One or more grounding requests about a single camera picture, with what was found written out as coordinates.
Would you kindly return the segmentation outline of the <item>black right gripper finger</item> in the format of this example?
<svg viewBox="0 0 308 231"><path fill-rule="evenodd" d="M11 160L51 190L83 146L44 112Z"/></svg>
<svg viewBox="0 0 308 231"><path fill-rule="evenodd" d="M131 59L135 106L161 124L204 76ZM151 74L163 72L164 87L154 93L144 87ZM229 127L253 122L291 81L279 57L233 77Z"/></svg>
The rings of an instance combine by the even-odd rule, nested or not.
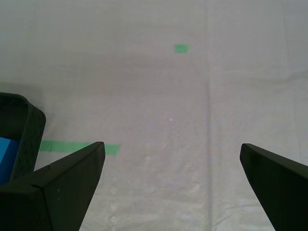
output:
<svg viewBox="0 0 308 231"><path fill-rule="evenodd" d="M102 141L0 187L2 231L78 231L101 177Z"/></svg>
<svg viewBox="0 0 308 231"><path fill-rule="evenodd" d="M240 162L255 195L277 231L308 229L308 167L252 144Z"/></svg>

